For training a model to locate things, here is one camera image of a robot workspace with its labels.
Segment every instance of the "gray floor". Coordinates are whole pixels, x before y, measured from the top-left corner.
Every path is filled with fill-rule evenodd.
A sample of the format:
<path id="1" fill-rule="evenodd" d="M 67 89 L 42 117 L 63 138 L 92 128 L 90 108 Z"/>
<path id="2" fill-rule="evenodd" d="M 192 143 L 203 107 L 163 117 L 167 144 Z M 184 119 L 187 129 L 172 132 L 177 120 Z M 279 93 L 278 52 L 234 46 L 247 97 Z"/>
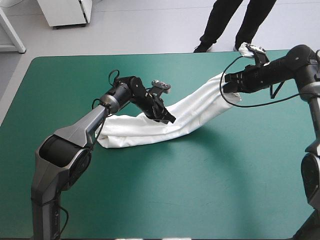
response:
<path id="1" fill-rule="evenodd" d="M 0 124 L 33 58 L 39 56 L 190 53 L 199 43 L 213 0 L 93 0 L 86 27 L 53 30 L 36 0 L 4 12 L 25 54 L 0 53 Z M 213 52 L 232 51 L 244 0 Z M 268 50 L 319 46 L 320 0 L 278 0 L 253 43 Z"/>

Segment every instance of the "green table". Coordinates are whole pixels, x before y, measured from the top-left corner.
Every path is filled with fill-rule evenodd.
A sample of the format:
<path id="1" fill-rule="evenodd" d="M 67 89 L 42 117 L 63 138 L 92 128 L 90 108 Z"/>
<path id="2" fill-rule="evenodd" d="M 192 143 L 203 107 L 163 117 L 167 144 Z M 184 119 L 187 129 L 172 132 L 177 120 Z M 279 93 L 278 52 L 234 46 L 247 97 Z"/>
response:
<path id="1" fill-rule="evenodd" d="M 271 60 L 287 51 L 269 51 Z M 110 88 L 108 74 L 172 85 L 171 105 L 223 71 L 237 52 L 38 57 L 0 127 L 0 238 L 32 232 L 34 151 L 78 120 Z M 239 60 L 229 72 L 252 60 Z M 288 81 L 278 99 L 297 93 Z M 269 101 L 269 91 L 242 94 Z M 136 115 L 129 105 L 122 113 Z M 314 131 L 299 98 L 265 107 L 233 107 L 195 132 L 144 146 L 97 145 L 91 165 L 62 193 L 70 214 L 63 238 L 288 238 L 313 211 L 300 164 Z"/>

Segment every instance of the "white cloth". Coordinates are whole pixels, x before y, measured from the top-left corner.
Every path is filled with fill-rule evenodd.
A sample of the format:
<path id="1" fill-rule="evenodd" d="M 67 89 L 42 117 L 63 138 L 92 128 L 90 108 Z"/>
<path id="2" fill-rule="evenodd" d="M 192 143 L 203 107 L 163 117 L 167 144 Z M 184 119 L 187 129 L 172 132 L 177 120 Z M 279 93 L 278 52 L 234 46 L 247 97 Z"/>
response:
<path id="1" fill-rule="evenodd" d="M 158 143 L 191 133 L 232 107 L 221 97 L 221 75 L 211 78 L 192 94 L 166 107 L 175 116 L 174 123 L 153 121 L 143 112 L 138 116 L 114 115 L 106 119 L 98 142 L 105 148 L 124 148 Z M 238 93 L 227 93 L 225 96 L 233 103 L 241 100 Z"/>

